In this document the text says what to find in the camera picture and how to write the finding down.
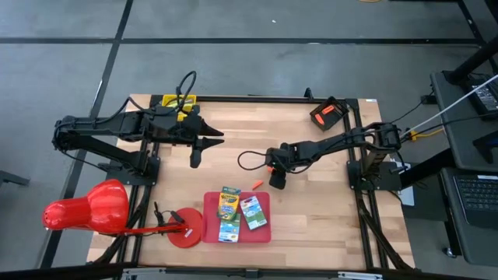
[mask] wooden table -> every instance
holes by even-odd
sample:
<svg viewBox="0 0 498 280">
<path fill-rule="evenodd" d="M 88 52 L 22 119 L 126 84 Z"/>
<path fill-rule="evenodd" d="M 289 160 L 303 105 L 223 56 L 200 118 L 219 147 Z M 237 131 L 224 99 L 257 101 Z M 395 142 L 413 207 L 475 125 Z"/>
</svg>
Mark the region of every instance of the wooden table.
<svg viewBox="0 0 498 280">
<path fill-rule="evenodd" d="M 150 95 L 132 95 L 148 107 Z M 242 170 L 237 156 L 245 150 L 265 152 L 282 142 L 321 140 L 343 133 L 343 123 L 322 132 L 310 122 L 309 112 L 316 104 L 218 103 L 201 102 L 201 116 L 207 124 L 225 133 L 225 142 L 202 153 L 198 169 L 189 166 L 191 148 L 162 144 L 160 176 L 150 197 L 146 226 L 156 226 L 153 201 L 160 210 L 192 207 L 202 212 L 207 191 L 222 186 L 251 191 L 256 180 L 265 184 L 257 191 L 271 197 L 272 241 L 270 243 L 200 243 L 189 249 L 173 246 L 167 237 L 144 237 L 139 264 L 223 268 L 304 268 L 364 269 L 354 193 L 349 188 L 345 162 L 348 152 L 323 156 L 307 172 L 288 174 L 284 190 L 268 185 L 266 168 Z M 380 121 L 376 100 L 359 100 L 363 125 Z M 128 111 L 136 110 L 132 105 Z M 354 127 L 354 116 L 350 114 Z M 118 141 L 128 151 L 139 150 L 140 143 Z M 261 156 L 247 155 L 245 166 L 257 166 Z M 399 201 L 386 191 L 376 192 L 384 235 L 403 260 L 414 266 L 412 250 Z M 132 255 L 134 237 L 128 241 L 126 260 Z M 88 261 L 97 259 L 110 245 L 108 236 L 94 235 Z M 370 233 L 373 259 L 378 266 L 377 245 Z"/>
</svg>

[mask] red tray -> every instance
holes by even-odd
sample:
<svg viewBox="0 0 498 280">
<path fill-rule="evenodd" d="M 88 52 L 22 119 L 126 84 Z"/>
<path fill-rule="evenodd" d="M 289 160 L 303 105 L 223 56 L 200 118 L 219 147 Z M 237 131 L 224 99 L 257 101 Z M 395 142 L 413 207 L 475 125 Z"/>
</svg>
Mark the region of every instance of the red tray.
<svg viewBox="0 0 498 280">
<path fill-rule="evenodd" d="M 240 205 L 237 213 L 240 213 L 240 232 L 239 243 L 268 243 L 272 240 L 272 223 L 270 222 L 270 195 L 267 192 L 242 192 L 240 200 L 255 196 L 258 198 L 261 210 L 265 214 L 268 224 L 250 230 L 247 221 L 242 214 Z M 219 191 L 210 191 L 204 194 L 204 213 L 202 215 L 202 242 L 218 243 L 219 224 L 221 219 L 218 218 Z"/>
</svg>

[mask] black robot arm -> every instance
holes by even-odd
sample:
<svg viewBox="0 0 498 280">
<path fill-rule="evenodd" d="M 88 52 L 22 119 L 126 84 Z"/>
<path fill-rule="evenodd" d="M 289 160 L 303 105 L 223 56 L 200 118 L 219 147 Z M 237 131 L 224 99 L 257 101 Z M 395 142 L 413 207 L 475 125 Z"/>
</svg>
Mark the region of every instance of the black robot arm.
<svg viewBox="0 0 498 280">
<path fill-rule="evenodd" d="M 366 137 L 371 137 L 373 141 L 368 142 Z M 372 123 L 319 142 L 282 143 L 278 149 L 269 148 L 265 154 L 265 164 L 272 168 L 270 185 L 283 189 L 287 173 L 301 173 L 322 156 L 349 148 L 365 148 L 370 151 L 369 155 L 362 159 L 361 166 L 362 177 L 369 180 L 370 177 L 378 176 L 379 164 L 385 156 L 401 148 L 398 128 L 389 123 Z M 297 167 L 302 166 L 304 169 L 295 171 Z"/>
<path fill-rule="evenodd" d="M 192 147 L 190 166 L 197 168 L 203 150 L 223 143 L 218 138 L 199 138 L 199 135 L 223 136 L 223 133 L 208 126 L 198 113 L 199 107 L 193 106 L 182 121 L 177 119 L 178 112 L 171 107 L 116 113 L 106 118 L 66 116 L 55 124 L 52 144 L 63 153 L 84 149 L 111 159 L 111 163 L 100 163 L 98 167 L 108 175 L 112 172 L 127 173 L 130 176 L 115 176 L 125 183 L 133 181 L 133 177 L 155 182 L 159 158 L 152 158 L 146 150 L 128 152 L 93 136 L 116 136 L 127 142 L 143 140 L 147 143 L 189 145 Z"/>
</svg>

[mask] lamp base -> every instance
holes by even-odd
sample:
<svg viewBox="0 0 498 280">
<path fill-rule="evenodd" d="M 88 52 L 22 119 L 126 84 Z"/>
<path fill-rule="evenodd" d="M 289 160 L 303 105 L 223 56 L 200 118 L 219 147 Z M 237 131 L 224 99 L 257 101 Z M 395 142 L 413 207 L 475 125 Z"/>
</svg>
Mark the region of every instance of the lamp base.
<svg viewBox="0 0 498 280">
<path fill-rule="evenodd" d="M 179 248 L 189 248 L 197 245 L 201 241 L 202 235 L 202 214 L 194 208 L 182 208 L 177 214 L 185 220 L 188 228 L 179 233 L 167 233 L 170 242 Z M 176 222 L 170 217 L 168 222 Z"/>
</svg>

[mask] concrete floor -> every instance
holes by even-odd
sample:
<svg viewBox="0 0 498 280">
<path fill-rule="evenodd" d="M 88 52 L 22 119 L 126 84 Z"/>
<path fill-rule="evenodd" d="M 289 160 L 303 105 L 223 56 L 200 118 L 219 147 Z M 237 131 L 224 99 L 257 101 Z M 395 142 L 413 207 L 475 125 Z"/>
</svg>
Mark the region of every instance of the concrete floor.
<svg viewBox="0 0 498 280">
<path fill-rule="evenodd" d="M 496 22 L 481 1 L 467 1 L 485 38 Z M 0 37 L 114 37 L 124 0 L 4 0 Z M 454 3 L 356 0 L 135 1 L 124 37 L 472 37 Z M 33 268 L 44 242 L 40 213 L 57 199 L 71 164 L 51 146 L 55 121 L 88 114 L 110 45 L 0 44 L 0 170 L 31 178 L 29 187 L 0 188 L 0 271 Z M 198 72 L 198 94 L 375 98 L 393 120 L 430 92 L 429 74 L 452 69 L 475 52 L 462 46 L 178 44 L 121 45 L 101 116 L 130 93 L 172 93 L 181 77 Z M 437 112 L 424 106 L 402 128 Z M 444 135 L 402 150 L 420 162 L 447 147 Z M 96 156 L 87 157 L 99 162 Z M 83 168 L 76 196 L 104 174 Z M 406 219 L 416 266 L 423 271 L 497 278 L 498 269 L 444 256 L 442 223 Z M 91 235 L 66 231 L 54 265 L 83 264 Z M 192 279 L 189 276 L 170 278 Z"/>
</svg>

